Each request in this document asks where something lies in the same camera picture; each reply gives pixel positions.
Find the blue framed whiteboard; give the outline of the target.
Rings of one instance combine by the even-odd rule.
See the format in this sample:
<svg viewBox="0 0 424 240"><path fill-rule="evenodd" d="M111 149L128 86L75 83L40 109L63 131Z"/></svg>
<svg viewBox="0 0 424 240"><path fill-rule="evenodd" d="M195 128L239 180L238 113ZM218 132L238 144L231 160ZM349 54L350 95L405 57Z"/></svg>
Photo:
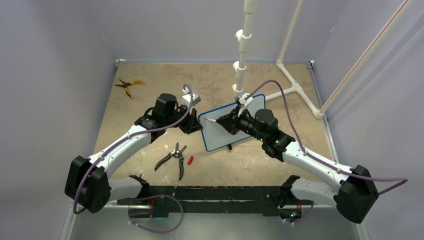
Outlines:
<svg viewBox="0 0 424 240"><path fill-rule="evenodd" d="M224 148L228 145L237 144L243 140L249 139L250 136L242 131L238 132L236 135L228 133L222 126L216 122L204 121L207 119L218 119L221 116L229 114L231 110L236 108L237 103L229 103L215 109L208 110L201 113L198 116L198 121L203 126L201 130L203 142L205 149L208 152L213 152L215 150Z"/></svg>

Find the red marker cap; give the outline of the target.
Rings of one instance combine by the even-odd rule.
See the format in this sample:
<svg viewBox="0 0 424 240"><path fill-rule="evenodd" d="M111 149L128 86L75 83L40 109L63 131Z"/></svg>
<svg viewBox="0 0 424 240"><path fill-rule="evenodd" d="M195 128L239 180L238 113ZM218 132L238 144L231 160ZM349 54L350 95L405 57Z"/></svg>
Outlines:
<svg viewBox="0 0 424 240"><path fill-rule="evenodd" d="M193 157L193 156L191 156L191 157L189 158L189 160L188 160L187 164L188 164L188 165L191 165L191 164L192 164L192 162L193 162L193 160L194 160L194 157Z"/></svg>

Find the white red marker pen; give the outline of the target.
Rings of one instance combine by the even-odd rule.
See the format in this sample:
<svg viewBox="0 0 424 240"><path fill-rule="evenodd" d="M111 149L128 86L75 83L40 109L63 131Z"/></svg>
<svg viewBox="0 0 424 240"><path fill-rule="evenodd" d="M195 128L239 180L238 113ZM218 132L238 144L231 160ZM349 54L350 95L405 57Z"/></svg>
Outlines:
<svg viewBox="0 0 424 240"><path fill-rule="evenodd" d="M217 120L216 119L210 119L210 118L204 118L204 122L212 122L212 123L216 123Z"/></svg>

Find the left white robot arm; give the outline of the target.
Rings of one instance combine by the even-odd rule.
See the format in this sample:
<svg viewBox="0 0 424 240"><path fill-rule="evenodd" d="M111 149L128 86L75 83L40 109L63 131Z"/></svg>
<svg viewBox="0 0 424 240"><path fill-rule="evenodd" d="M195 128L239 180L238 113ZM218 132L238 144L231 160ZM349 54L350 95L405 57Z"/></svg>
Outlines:
<svg viewBox="0 0 424 240"><path fill-rule="evenodd" d="M138 205L149 199L149 184L140 176L110 179L130 157L152 144L168 128L179 128L185 134L202 130L194 106L201 101L197 93L188 93L178 104L176 96L162 93L134 125L107 148L88 158L77 156L70 164L64 193L91 213L106 203L131 199Z"/></svg>

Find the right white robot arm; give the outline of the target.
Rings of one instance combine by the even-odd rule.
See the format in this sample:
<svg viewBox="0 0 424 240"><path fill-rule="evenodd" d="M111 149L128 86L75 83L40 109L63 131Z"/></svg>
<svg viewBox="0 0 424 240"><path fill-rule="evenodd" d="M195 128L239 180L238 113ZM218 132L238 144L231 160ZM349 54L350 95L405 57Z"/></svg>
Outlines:
<svg viewBox="0 0 424 240"><path fill-rule="evenodd" d="M282 203L310 200L328 205L347 220L360 224L379 197L377 187L367 168L352 168L335 161L318 159L312 151L301 147L298 140L278 127L278 120L269 109L259 109L254 116L248 110L235 108L219 117L216 123L229 134L243 132L262 142L261 148L271 158L294 165L314 175L320 182L299 176L289 177L281 186Z"/></svg>

